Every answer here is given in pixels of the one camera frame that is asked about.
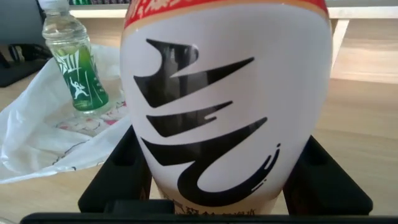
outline black plastic holder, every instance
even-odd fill
[[[81,213],[35,213],[21,223],[398,223],[369,217],[372,200],[311,137],[283,189],[289,215],[175,215],[149,200],[152,176],[132,127],[78,201]]]

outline bottle label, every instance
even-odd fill
[[[302,7],[328,19],[325,0],[133,0],[127,11],[124,27],[138,22],[135,26],[139,28],[158,19],[191,11],[250,3],[279,3]]]
[[[53,49],[52,52],[72,94],[76,110],[95,110],[109,101],[108,94],[98,79],[94,57],[87,45],[77,49]]]

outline black brush stroke design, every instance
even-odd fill
[[[134,80],[148,104],[153,108],[208,87],[254,60],[254,58],[248,58],[223,67],[171,78],[173,74],[198,60],[198,49],[191,45],[150,39],[147,39],[147,42],[159,51],[162,63],[155,74],[147,77],[134,76]]]
[[[229,101],[220,105],[186,113],[170,114],[164,116],[147,115],[147,119],[161,136],[169,137],[203,126],[216,120],[216,116],[209,119],[205,119],[205,117],[231,104],[232,101]]]
[[[266,121],[267,118],[262,118],[223,136],[190,144],[160,145],[141,139],[150,153],[163,166],[194,162],[178,178],[178,190],[183,197],[198,205],[221,207],[239,202],[257,190],[257,186],[265,181],[268,173],[274,167],[279,156],[279,149],[276,150],[272,160],[271,156],[268,156],[250,178],[231,189],[222,192],[201,190],[197,184],[200,176],[212,163],[243,142]]]

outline wooden desk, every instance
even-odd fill
[[[0,89],[4,107],[32,77]],[[331,80],[315,137],[373,199],[372,215],[398,215],[398,85]],[[77,212],[99,167],[0,185],[0,217]],[[152,190],[151,198],[159,193]],[[286,213],[280,197],[273,211]]]

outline large plastic bottle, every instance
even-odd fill
[[[97,76],[86,27],[69,13],[66,0],[40,0],[46,19],[43,37],[60,67],[81,115],[94,116],[109,109],[109,96]]]

